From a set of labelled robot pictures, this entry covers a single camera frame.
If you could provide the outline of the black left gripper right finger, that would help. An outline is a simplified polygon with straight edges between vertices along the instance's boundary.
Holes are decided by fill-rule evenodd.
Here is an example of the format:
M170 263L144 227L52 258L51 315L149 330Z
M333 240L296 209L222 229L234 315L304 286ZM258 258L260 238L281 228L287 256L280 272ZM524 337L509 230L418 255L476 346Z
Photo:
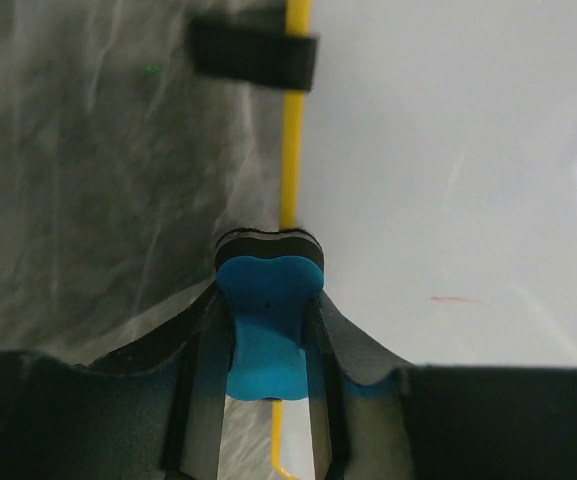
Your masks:
M416 366L320 295L304 313L319 479L577 479L577 369Z

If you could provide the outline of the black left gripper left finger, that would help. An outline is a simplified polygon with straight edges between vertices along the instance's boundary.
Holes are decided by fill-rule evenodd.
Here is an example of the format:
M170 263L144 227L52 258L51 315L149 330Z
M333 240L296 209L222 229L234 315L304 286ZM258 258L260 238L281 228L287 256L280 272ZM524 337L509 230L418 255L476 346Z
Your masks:
M232 350L210 286L89 365L0 351L0 479L213 479Z

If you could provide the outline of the blue whiteboard eraser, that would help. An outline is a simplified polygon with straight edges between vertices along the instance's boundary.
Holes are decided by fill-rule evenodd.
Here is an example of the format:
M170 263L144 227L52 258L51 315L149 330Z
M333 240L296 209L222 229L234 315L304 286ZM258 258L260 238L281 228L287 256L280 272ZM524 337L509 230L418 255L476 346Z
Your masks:
M216 244L216 283L234 322L227 394L240 401L307 397L304 312L324 286L324 254L301 229L238 228Z

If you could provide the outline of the yellow framed whiteboard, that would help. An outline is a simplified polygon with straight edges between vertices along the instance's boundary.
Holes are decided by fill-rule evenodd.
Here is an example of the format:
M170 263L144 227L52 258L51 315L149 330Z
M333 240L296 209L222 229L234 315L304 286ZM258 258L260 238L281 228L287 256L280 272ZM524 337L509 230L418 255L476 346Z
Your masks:
M298 224L416 366L577 369L577 1L291 1Z

